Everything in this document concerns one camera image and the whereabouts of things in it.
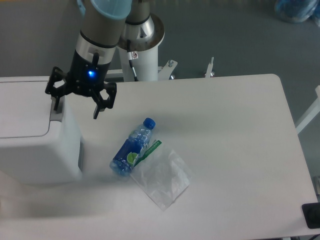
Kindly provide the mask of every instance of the blue led light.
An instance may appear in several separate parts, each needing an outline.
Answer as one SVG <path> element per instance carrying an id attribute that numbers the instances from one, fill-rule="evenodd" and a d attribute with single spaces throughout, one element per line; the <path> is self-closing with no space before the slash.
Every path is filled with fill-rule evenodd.
<path id="1" fill-rule="evenodd" d="M 89 77 L 94 78 L 96 73 L 94 71 L 88 71 Z"/>

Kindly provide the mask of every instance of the gray floor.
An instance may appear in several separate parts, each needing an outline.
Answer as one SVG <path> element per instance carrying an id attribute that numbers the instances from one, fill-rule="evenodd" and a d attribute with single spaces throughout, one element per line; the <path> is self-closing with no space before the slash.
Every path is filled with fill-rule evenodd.
<path id="1" fill-rule="evenodd" d="M 273 0 L 153 0 L 164 22 L 159 64 L 178 61 L 177 78 L 273 73 L 297 121 L 320 85 L 320 28 L 275 17 Z M 0 77 L 48 76 L 69 70 L 82 16 L 76 0 L 0 1 Z M 112 69 L 120 68 L 115 55 Z M 320 116 L 300 134 L 312 176 L 320 175 Z"/>

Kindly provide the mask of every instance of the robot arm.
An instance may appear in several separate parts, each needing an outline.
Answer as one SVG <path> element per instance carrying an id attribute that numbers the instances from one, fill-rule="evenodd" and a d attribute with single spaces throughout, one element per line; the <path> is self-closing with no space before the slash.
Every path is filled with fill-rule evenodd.
<path id="1" fill-rule="evenodd" d="M 119 38 L 130 13 L 132 0 L 88 0 L 81 31 L 76 43 L 70 71 L 54 67 L 45 92 L 55 98 L 55 109 L 61 97 L 70 93 L 91 97 L 96 103 L 93 118 L 114 105 L 117 85 L 105 83 Z M 64 84 L 55 87 L 55 83 Z M 106 90 L 108 99 L 100 92 Z"/>

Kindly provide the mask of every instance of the white table surface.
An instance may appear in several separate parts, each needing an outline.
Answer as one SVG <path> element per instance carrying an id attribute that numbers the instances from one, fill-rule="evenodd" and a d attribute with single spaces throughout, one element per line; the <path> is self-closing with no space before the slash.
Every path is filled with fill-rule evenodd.
<path id="1" fill-rule="evenodd" d="M 117 86 L 114 108 L 97 120 L 92 99 L 68 96 L 85 139 L 81 181 L 26 186 L 0 174 L 1 240 L 249 240 L 320 233 L 303 217 L 301 205 L 317 198 L 277 76 Z M 123 181 L 109 169 L 145 117 L 156 121 L 156 137 L 194 173 L 164 212 L 132 179 Z"/>

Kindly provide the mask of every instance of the white box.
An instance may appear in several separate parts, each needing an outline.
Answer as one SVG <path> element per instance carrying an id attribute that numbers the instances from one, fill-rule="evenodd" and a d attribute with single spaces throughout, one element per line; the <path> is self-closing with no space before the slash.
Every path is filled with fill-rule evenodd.
<path id="1" fill-rule="evenodd" d="M 66 100 L 62 98 L 53 111 L 53 101 L 45 94 L 46 81 L 3 79 L 0 171 L 25 184 L 80 179 L 82 135 Z"/>

